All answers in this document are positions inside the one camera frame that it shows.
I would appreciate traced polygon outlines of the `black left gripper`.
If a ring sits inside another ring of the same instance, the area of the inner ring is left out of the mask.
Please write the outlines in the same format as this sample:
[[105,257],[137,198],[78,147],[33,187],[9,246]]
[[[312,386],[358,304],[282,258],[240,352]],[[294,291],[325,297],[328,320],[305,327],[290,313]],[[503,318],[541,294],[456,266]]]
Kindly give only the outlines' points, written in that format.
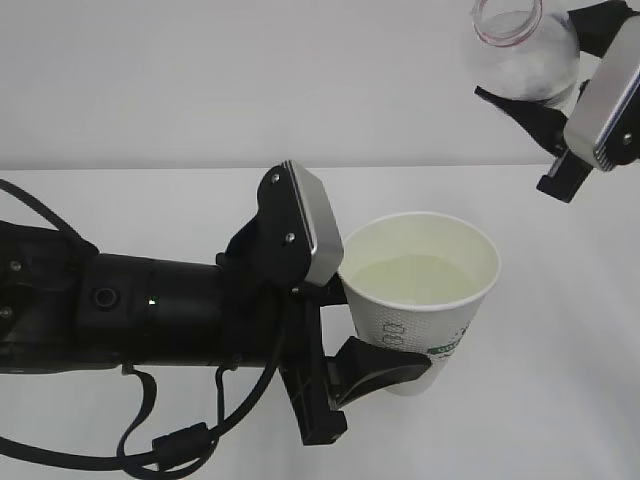
[[234,353],[242,364],[254,359],[265,363],[263,373],[245,400],[228,417],[218,415],[217,438],[237,426],[257,405],[276,373],[279,373],[296,417],[305,446],[330,445],[347,430],[346,406],[366,395],[423,376],[432,367],[428,356],[375,346],[354,336],[331,357],[324,353],[321,308],[348,303],[342,280],[334,274],[323,287],[303,284],[291,290],[279,288],[246,269],[221,265],[237,292],[234,299],[250,309],[260,326],[268,316],[273,331],[260,340],[266,344]]

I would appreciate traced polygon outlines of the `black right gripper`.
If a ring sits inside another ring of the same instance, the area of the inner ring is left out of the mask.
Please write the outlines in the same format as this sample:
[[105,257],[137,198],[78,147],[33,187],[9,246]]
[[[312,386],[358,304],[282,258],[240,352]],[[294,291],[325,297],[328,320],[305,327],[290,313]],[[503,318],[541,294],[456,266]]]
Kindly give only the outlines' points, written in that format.
[[[622,25],[634,16],[634,10],[622,0],[603,1],[568,11],[581,52],[603,56]],[[495,95],[480,86],[474,94],[515,121],[543,150],[558,157],[536,189],[563,203],[570,203],[593,166],[567,150],[563,131],[568,120],[560,110],[537,102],[512,100]]]

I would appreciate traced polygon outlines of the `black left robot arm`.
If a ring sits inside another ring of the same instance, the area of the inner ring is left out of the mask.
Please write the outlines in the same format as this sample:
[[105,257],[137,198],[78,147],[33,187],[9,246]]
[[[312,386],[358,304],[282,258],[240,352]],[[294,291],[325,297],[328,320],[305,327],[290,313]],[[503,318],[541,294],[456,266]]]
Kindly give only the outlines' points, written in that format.
[[305,445],[335,442],[346,404],[431,366],[357,338],[326,355],[320,310],[344,300],[338,279],[295,292],[242,258],[207,265],[102,254],[56,230],[1,226],[3,372],[273,362]]

